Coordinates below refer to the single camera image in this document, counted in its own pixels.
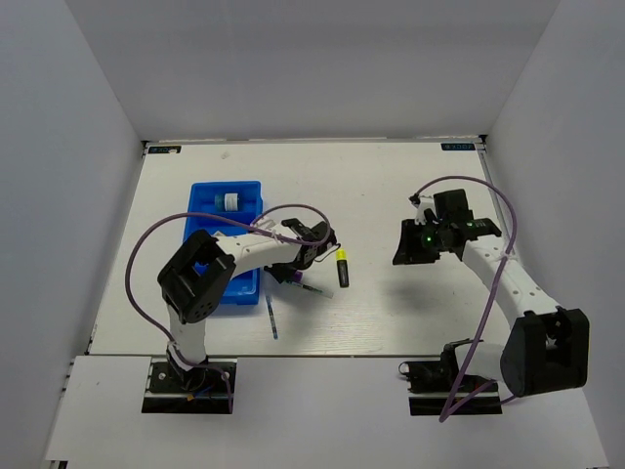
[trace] white wall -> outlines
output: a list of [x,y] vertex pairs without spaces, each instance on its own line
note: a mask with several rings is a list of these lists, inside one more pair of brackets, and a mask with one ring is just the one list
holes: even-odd
[[489,139],[536,279],[591,319],[586,396],[625,468],[625,2],[562,0]]
[[0,466],[39,467],[141,144],[63,0],[0,2]]
[[487,132],[558,0],[67,0],[144,140]]

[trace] blue tray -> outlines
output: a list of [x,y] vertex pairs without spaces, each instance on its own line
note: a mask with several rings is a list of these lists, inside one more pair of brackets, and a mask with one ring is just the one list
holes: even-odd
[[[215,207],[215,194],[237,192],[242,209],[238,212],[219,212]],[[259,181],[232,181],[220,183],[195,183],[191,186],[188,200],[189,212],[214,213],[236,222],[251,223],[263,213],[261,199],[261,183]],[[187,218],[185,225],[185,240],[197,230],[206,230],[213,235],[221,232],[226,236],[245,235],[247,232],[239,227],[233,227],[208,218]],[[195,265],[199,274],[206,270],[205,266]],[[226,288],[220,302],[223,305],[256,305],[258,304],[261,287],[260,269],[249,271],[233,278]]]

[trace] purple cable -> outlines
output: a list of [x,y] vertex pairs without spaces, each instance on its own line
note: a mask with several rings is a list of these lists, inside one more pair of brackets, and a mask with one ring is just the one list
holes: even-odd
[[[328,220],[328,217],[326,217],[325,214],[323,214],[323,212],[321,212],[320,210],[318,210],[318,209],[316,209],[314,207],[311,207],[309,205],[302,204],[302,203],[289,203],[289,204],[284,204],[284,205],[278,205],[278,206],[275,206],[274,208],[270,208],[266,212],[264,212],[261,215],[259,215],[252,222],[252,225],[254,223],[256,223],[258,220],[260,220],[261,218],[265,217],[268,213],[273,212],[274,210],[277,210],[279,208],[305,208],[307,210],[311,210],[314,213],[316,213],[317,215],[319,215],[323,219],[323,221],[328,225],[328,227],[330,226],[330,221]],[[139,313],[139,315],[144,320],[146,320],[147,322],[149,322],[153,326],[157,327],[163,334],[165,334],[165,336],[167,336],[167,339],[170,342],[175,342],[174,336],[172,335],[172,333],[163,324],[161,324],[160,322],[155,320],[152,316],[150,316],[148,313],[146,313],[142,309],[142,307],[139,306],[139,303],[137,303],[137,300],[135,299],[135,295],[133,294],[132,288],[130,286],[130,275],[132,273],[133,265],[135,264],[135,259],[137,258],[137,254],[139,253],[139,249],[144,244],[144,242],[146,242],[146,239],[147,239],[148,236],[150,236],[157,228],[162,227],[166,223],[172,222],[174,220],[179,220],[181,218],[189,218],[189,217],[209,218],[209,219],[212,219],[212,220],[217,220],[217,221],[220,221],[220,222],[223,222],[223,223],[228,223],[230,225],[234,225],[236,227],[240,227],[240,228],[242,228],[244,230],[256,233],[258,235],[262,235],[262,236],[266,236],[266,237],[272,237],[272,238],[278,239],[278,240],[283,241],[283,242],[290,242],[292,244],[300,244],[302,246],[320,246],[322,244],[325,244],[325,242],[330,237],[330,230],[328,230],[327,234],[325,235],[325,237],[321,241],[303,241],[301,239],[291,238],[291,237],[283,236],[281,234],[274,234],[274,233],[269,232],[267,230],[261,230],[260,228],[252,227],[250,225],[245,225],[244,223],[235,222],[234,220],[230,220],[228,218],[220,217],[219,215],[213,215],[212,213],[202,213],[202,212],[176,213],[174,215],[170,215],[168,217],[165,217],[165,218],[157,221],[151,227],[149,227],[146,230],[145,233],[143,233],[139,237],[139,240],[135,244],[135,247],[133,247],[133,250],[130,253],[130,257],[128,258],[128,263],[126,264],[126,274],[124,276],[124,287],[126,289],[126,296],[128,297],[128,301],[130,302],[132,307],[137,311],[137,313]],[[231,388],[230,388],[229,380],[226,377],[226,375],[224,374],[224,371],[222,369],[218,368],[217,366],[214,366],[214,365],[212,365],[210,363],[193,363],[193,362],[190,362],[185,357],[183,357],[183,355],[180,353],[180,351],[177,348],[174,347],[173,349],[175,350],[176,355],[178,356],[180,361],[183,362],[184,364],[186,364],[188,366],[197,367],[197,368],[212,369],[212,370],[217,371],[217,372],[220,373],[220,375],[222,376],[222,379],[226,383],[226,393],[228,395],[228,409],[229,409],[229,413],[232,413],[232,391],[231,391]]]
[[469,347],[469,352],[467,353],[467,357],[465,358],[462,365],[460,366],[460,369],[458,370],[456,379],[454,380],[453,385],[451,386],[451,391],[449,391],[449,396],[447,396],[447,401],[445,402],[445,405],[442,408],[442,412],[440,413],[440,417],[438,418],[438,421],[441,423],[444,422],[447,418],[449,418],[449,416],[453,414],[453,412],[458,410],[462,405],[470,401],[474,396],[476,396],[481,391],[488,388],[495,382],[495,381],[488,381],[482,384],[475,391],[469,393],[462,400],[460,400],[460,402],[456,403],[455,405],[452,405],[453,400],[455,399],[456,394],[458,393],[458,389],[460,388],[460,384],[462,383],[462,378],[464,378],[465,374],[467,373],[467,368],[469,367],[469,363],[471,362],[473,355],[476,353],[479,340],[481,339],[481,335],[483,334],[484,329],[486,328],[486,322],[488,321],[488,316],[490,316],[490,310],[492,309],[492,305],[494,304],[495,298],[497,296],[497,289],[499,288],[499,281],[501,280],[501,276],[503,275],[504,268],[506,267],[506,263],[508,262],[508,256],[512,252],[513,246],[515,244],[515,240],[517,239],[517,228],[518,228],[517,213],[515,212],[515,209],[512,206],[512,203],[510,202],[508,197],[503,192],[495,188],[492,184],[488,183],[487,181],[483,181],[482,179],[473,178],[471,176],[443,176],[442,178],[437,178],[437,179],[434,179],[433,181],[430,181],[428,184],[423,186],[419,191],[417,191],[416,195],[418,196],[419,194],[421,194],[421,192],[427,189],[429,186],[432,186],[441,181],[448,181],[448,180],[463,180],[463,181],[471,181],[473,183],[482,184],[483,186],[487,186],[489,189],[491,189],[493,192],[499,195],[499,197],[504,201],[504,203],[508,207],[508,211],[510,212],[510,217],[512,218],[512,231],[510,233],[510,240],[508,241],[508,245],[506,246],[506,249],[504,250],[505,255],[501,258],[501,261],[499,262],[499,267],[497,268],[497,271],[495,272],[495,276],[492,280],[492,284],[490,285],[490,293],[488,295],[488,299],[486,300],[486,306],[484,307],[484,312],[481,315],[481,320],[479,320],[478,330],[476,330],[476,336],[474,337],[473,342],[471,343],[471,347]]

